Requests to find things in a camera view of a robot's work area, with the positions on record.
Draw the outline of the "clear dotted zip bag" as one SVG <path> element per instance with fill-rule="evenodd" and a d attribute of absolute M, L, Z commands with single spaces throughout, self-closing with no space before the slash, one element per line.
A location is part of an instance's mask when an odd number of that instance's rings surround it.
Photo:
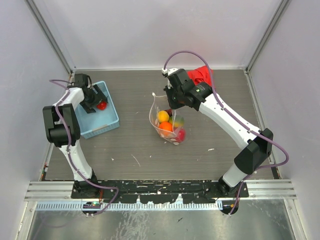
<path fill-rule="evenodd" d="M 184 117 L 169 106 L 166 95 L 153 92 L 152 97 L 148 115 L 150 124 L 165 142 L 180 145 L 187 136 Z"/>

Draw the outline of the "dark red apple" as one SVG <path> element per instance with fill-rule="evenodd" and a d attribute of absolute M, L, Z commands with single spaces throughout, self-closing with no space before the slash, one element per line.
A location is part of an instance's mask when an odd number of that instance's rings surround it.
<path fill-rule="evenodd" d="M 169 115 L 169 117 L 171 117 L 173 115 L 172 109 L 167 109 L 166 112 Z"/>

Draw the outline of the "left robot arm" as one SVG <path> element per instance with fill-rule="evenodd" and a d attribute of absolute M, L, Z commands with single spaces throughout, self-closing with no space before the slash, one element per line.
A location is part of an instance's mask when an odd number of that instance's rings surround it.
<path fill-rule="evenodd" d="M 42 109 L 46 138 L 59 148 L 69 163 L 74 178 L 73 190 L 88 198 L 101 198 L 102 187 L 80 145 L 81 130 L 75 109 L 82 106 L 87 114 L 103 111 L 107 108 L 108 97 L 92 84 L 87 74 L 76 74 L 67 86 L 60 84 L 63 80 L 50 82 L 63 87 L 65 93 L 55 104 Z"/>

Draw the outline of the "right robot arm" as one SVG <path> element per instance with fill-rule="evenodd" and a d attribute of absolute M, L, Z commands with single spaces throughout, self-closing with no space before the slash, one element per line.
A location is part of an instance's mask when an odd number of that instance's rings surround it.
<path fill-rule="evenodd" d="M 240 153 L 234 163 L 218 180 L 221 195 L 231 197 L 239 183 L 254 173 L 272 152 L 273 133 L 269 129 L 260 130 L 250 124 L 234 110 L 223 105 L 222 99 L 213 93 L 206 82 L 195 84 L 183 68 L 162 69 L 167 78 L 164 91 L 169 107 L 177 110 L 188 106 L 206 115 L 217 123 L 237 144 Z"/>

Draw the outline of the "yellow green mango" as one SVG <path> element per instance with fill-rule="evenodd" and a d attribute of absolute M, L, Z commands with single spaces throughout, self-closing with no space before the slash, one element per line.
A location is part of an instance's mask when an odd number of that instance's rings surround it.
<path fill-rule="evenodd" d="M 172 124 L 174 128 L 183 127 L 185 124 L 185 119 L 181 115 L 170 116 L 168 122 Z"/>

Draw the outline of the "yellow lemon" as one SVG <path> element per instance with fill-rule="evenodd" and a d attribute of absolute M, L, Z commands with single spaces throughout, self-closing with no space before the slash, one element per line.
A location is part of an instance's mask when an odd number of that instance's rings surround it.
<path fill-rule="evenodd" d="M 157 113 L 157 120 L 160 124 L 163 122 L 168 122 L 169 119 L 170 115 L 165 110 L 161 110 Z"/>

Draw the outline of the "orange fruit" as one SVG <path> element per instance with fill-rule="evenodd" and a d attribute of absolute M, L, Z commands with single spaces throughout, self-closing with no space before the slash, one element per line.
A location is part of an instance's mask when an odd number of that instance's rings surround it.
<path fill-rule="evenodd" d="M 173 126 L 169 122 L 162 122 L 158 126 L 160 133 L 164 136 L 167 137 L 172 134 L 173 132 Z"/>

